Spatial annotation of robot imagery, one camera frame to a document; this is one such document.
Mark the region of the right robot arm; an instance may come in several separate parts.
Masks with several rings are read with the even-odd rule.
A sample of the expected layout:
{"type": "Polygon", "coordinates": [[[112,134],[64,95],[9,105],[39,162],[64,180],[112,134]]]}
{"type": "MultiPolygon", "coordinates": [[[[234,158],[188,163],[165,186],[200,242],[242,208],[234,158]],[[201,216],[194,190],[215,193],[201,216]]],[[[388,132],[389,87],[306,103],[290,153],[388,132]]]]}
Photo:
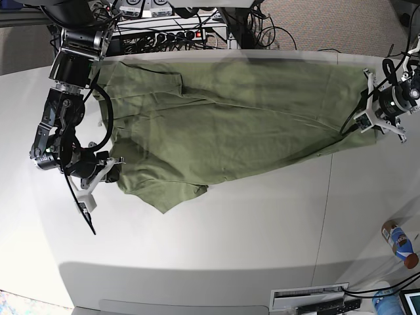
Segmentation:
{"type": "Polygon", "coordinates": [[[42,170],[59,169],[79,212],[89,216],[96,207],[96,186],[118,179],[119,162],[103,149],[111,139],[114,111],[98,77],[121,14],[109,1],[32,1],[32,5],[60,29],[60,46],[49,74],[55,85],[47,95],[30,158],[42,170]],[[107,119],[104,138],[86,147],[76,136],[85,116],[84,89],[103,98],[107,119]]]}

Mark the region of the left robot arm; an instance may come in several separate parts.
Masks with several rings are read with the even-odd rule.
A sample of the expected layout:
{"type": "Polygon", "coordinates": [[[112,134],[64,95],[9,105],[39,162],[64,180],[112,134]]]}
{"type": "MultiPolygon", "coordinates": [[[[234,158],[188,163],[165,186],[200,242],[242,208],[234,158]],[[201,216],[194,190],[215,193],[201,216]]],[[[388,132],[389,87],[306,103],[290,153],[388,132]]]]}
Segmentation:
{"type": "Polygon", "coordinates": [[[382,134],[394,133],[404,143],[406,130],[400,117],[419,111],[419,45],[403,52],[403,59],[394,65],[386,58],[382,62],[385,75],[382,83],[368,69],[364,70],[367,89],[353,116],[355,128],[361,133],[370,130],[382,134]]]}

